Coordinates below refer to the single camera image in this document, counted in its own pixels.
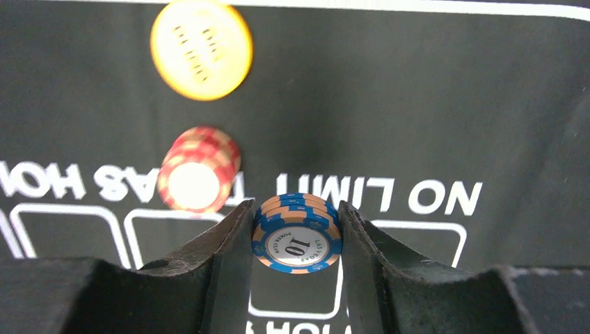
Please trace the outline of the yellow big blind button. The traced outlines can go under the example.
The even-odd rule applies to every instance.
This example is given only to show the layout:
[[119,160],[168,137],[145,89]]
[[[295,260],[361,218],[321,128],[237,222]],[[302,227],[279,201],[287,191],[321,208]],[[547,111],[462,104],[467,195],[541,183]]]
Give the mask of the yellow big blind button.
[[211,101],[247,77],[253,39],[240,13],[219,1],[172,1],[156,17],[150,51],[162,79],[177,93]]

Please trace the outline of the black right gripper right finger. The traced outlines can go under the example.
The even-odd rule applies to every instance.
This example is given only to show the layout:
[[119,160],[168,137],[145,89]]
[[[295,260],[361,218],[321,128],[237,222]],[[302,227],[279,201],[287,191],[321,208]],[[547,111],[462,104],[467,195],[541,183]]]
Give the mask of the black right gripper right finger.
[[354,333],[588,333],[589,269],[441,264],[341,202]]

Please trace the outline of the red chips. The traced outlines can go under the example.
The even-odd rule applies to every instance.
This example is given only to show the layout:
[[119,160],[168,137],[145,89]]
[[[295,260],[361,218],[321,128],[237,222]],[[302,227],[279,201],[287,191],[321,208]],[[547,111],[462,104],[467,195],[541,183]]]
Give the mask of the red chips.
[[236,142],[207,126],[183,132],[164,157],[157,191],[171,209],[204,214],[218,211],[228,199],[241,166]]

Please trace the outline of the blue chips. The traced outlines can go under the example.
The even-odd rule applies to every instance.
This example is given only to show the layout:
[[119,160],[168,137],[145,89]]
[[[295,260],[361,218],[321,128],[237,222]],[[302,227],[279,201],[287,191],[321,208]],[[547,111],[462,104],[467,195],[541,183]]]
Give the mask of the blue chips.
[[321,271],[339,260],[342,249],[338,213],[318,196],[274,196],[256,212],[252,250],[271,269],[290,274]]

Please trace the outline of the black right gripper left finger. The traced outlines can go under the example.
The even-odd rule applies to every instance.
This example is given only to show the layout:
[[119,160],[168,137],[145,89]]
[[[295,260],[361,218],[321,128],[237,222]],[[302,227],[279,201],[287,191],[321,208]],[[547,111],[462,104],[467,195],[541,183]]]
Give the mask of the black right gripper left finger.
[[2,333],[244,333],[253,202],[139,270],[91,257],[1,262]]

